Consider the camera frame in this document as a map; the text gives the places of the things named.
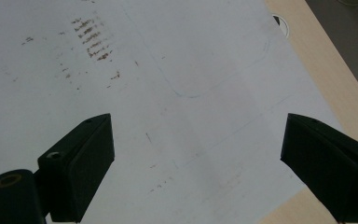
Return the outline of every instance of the white paper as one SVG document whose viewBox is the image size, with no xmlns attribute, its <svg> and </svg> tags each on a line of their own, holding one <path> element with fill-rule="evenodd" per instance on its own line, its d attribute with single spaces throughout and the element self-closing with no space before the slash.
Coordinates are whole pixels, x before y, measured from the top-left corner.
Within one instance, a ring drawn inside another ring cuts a hole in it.
<svg viewBox="0 0 358 224">
<path fill-rule="evenodd" d="M 304 187 L 289 112 L 339 128 L 262 0 L 0 1 L 0 174 L 112 115 L 82 223 L 257 222 Z"/>
</svg>

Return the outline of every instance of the stain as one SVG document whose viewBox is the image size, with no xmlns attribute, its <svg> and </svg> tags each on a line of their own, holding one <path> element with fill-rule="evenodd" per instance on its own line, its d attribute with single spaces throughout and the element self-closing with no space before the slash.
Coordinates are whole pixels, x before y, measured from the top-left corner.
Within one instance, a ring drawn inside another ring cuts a hole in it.
<svg viewBox="0 0 358 224">
<path fill-rule="evenodd" d="M 101 50 L 104 50 L 104 49 L 105 49 L 105 47 L 103 47 L 95 52 L 92 52 L 92 53 L 90 52 L 90 49 L 87 49 L 87 52 L 89 53 L 89 56 L 92 58 L 92 56 L 97 55 Z"/>
<path fill-rule="evenodd" d="M 91 26 L 89 29 L 85 30 L 83 34 L 86 35 L 86 34 L 88 34 L 88 33 L 91 32 L 91 31 L 92 31 L 92 26 Z"/>
<path fill-rule="evenodd" d="M 109 55 L 108 53 L 105 53 L 103 56 L 99 57 L 99 58 L 97 59 L 97 61 L 106 59 L 106 57 L 107 57 L 108 55 Z"/>
<path fill-rule="evenodd" d="M 116 76 L 113 77 L 113 79 L 116 79 L 116 78 L 120 78 L 120 72 L 119 71 L 116 71 Z"/>
<path fill-rule="evenodd" d="M 25 45 L 26 43 L 29 43 L 29 42 L 31 42 L 31 41 L 33 41 L 33 40 L 34 40 L 34 39 L 33 39 L 32 37 L 28 36 L 28 37 L 25 39 L 25 42 L 22 43 L 22 45 Z"/>
<path fill-rule="evenodd" d="M 80 23 L 81 24 L 77 28 L 75 28 L 76 32 L 86 27 L 89 23 L 94 23 L 94 20 L 81 21 Z"/>
<path fill-rule="evenodd" d="M 94 34 L 90 35 L 85 41 L 83 41 L 83 44 L 89 43 L 92 38 L 95 38 L 95 37 L 97 37 L 97 36 L 100 35 L 100 34 L 101 34 L 100 32 L 97 32 L 97 33 L 94 33 Z"/>
<path fill-rule="evenodd" d="M 80 22 L 80 21 L 81 21 L 81 18 L 75 19 L 74 21 L 72 21 L 72 24 L 78 23 L 78 22 Z"/>
<path fill-rule="evenodd" d="M 98 45 L 100 45 L 101 44 L 101 40 L 100 41 L 98 41 L 97 43 L 95 43 L 95 44 L 92 44 L 88 49 L 92 49 L 92 48 L 95 48 L 95 47 L 97 47 Z"/>
<path fill-rule="evenodd" d="M 147 139 L 149 139 L 149 142 L 150 142 L 150 143 L 152 143 L 152 140 L 150 139 L 150 137 L 149 137 L 149 134 L 148 134 L 148 133 L 146 133 L 146 136 L 147 136 Z"/>
</svg>

